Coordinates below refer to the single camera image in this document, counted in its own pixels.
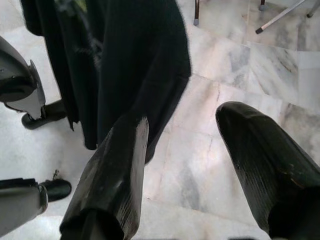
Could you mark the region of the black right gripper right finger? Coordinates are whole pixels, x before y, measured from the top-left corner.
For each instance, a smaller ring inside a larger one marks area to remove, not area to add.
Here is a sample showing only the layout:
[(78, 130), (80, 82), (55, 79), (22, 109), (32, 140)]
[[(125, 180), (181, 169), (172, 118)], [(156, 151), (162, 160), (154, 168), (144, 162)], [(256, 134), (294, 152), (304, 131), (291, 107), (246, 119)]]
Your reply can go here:
[(275, 239), (320, 237), (320, 168), (269, 116), (238, 101), (215, 113), (250, 211)]

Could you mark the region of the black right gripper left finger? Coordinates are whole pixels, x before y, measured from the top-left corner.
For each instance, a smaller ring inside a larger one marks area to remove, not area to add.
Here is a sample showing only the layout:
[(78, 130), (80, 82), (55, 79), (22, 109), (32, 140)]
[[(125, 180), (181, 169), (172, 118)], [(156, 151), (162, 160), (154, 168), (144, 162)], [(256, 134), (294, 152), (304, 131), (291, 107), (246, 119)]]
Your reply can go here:
[(62, 240), (130, 240), (141, 217), (149, 135), (145, 116), (127, 113), (86, 164), (60, 225)]

